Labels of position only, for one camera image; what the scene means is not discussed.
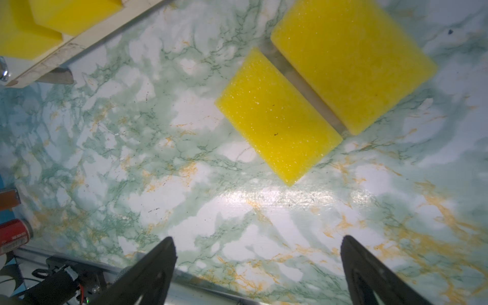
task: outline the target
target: green marble pattern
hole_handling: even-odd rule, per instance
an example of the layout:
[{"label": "green marble pattern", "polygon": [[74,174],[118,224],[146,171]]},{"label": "green marble pattern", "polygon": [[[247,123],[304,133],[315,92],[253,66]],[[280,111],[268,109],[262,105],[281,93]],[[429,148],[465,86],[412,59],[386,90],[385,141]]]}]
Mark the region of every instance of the green marble pattern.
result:
[{"label": "green marble pattern", "polygon": [[350,304],[350,234],[434,304],[488,302],[486,2],[383,0],[439,73],[286,187],[213,102],[292,3],[172,1],[71,62],[74,85],[0,90],[32,246],[126,266],[169,235],[225,289]]}]

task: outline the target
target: red cylinder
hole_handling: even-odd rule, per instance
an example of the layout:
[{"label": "red cylinder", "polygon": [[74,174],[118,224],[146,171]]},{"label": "red cylinder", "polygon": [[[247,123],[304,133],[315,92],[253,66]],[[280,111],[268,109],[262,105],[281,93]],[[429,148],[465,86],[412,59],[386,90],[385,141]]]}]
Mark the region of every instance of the red cylinder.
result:
[{"label": "red cylinder", "polygon": [[31,239],[29,224],[20,219],[14,219],[0,224],[0,255],[17,249]]}]

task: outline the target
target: yellow block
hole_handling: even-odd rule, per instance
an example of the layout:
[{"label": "yellow block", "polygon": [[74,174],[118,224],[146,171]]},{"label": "yellow block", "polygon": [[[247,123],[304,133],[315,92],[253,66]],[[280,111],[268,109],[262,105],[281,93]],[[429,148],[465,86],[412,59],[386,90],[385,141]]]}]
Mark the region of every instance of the yellow block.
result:
[{"label": "yellow block", "polygon": [[76,36],[122,9],[121,0],[29,0],[37,24]]},{"label": "yellow block", "polygon": [[61,33],[34,23],[27,0],[0,0],[0,56],[32,60],[62,42]]},{"label": "yellow block", "polygon": [[342,141],[256,48],[215,104],[287,185]]},{"label": "yellow block", "polygon": [[354,135],[437,70],[374,0],[298,0],[271,40]]}]

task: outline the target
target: yellow foam block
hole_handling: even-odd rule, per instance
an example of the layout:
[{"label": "yellow foam block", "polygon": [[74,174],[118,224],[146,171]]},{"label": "yellow foam block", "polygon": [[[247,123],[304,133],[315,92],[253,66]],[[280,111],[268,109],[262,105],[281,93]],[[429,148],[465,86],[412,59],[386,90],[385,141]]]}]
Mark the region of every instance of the yellow foam block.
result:
[{"label": "yellow foam block", "polygon": [[354,135],[437,69],[374,0],[298,0],[271,40]]},{"label": "yellow foam block", "polygon": [[216,106],[287,185],[294,184],[342,141],[256,48]]},{"label": "yellow foam block", "polygon": [[123,8],[121,0],[29,0],[37,24],[76,36]]},{"label": "yellow foam block", "polygon": [[32,60],[62,42],[60,33],[34,23],[27,0],[0,0],[0,56]]}]

